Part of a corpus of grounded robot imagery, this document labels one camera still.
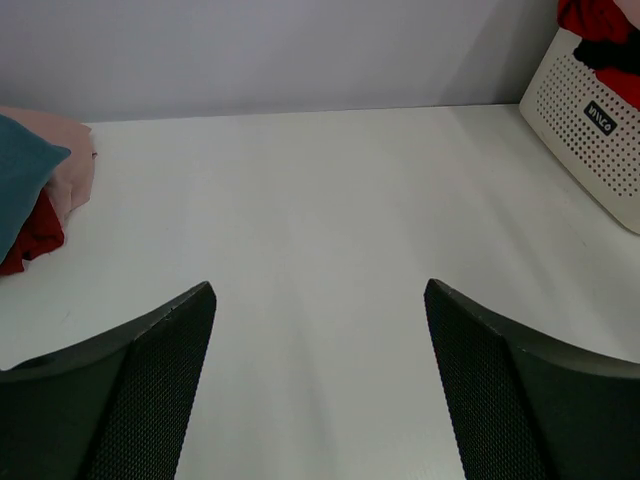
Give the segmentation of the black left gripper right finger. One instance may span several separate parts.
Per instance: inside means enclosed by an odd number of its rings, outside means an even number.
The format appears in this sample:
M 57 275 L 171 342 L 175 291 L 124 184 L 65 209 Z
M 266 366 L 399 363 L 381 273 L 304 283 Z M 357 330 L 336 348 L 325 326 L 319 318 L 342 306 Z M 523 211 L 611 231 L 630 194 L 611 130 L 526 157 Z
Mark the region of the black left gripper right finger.
M 466 478 L 638 478 L 638 364 L 555 339 L 437 279 L 424 302 Z

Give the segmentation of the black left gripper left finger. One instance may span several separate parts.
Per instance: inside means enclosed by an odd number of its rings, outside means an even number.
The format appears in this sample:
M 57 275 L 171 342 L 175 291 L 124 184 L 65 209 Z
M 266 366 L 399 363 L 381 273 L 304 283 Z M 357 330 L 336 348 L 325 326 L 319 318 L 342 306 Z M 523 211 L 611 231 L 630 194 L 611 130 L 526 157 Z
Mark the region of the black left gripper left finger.
M 172 479 L 216 312 L 201 282 L 1 373 L 4 479 Z

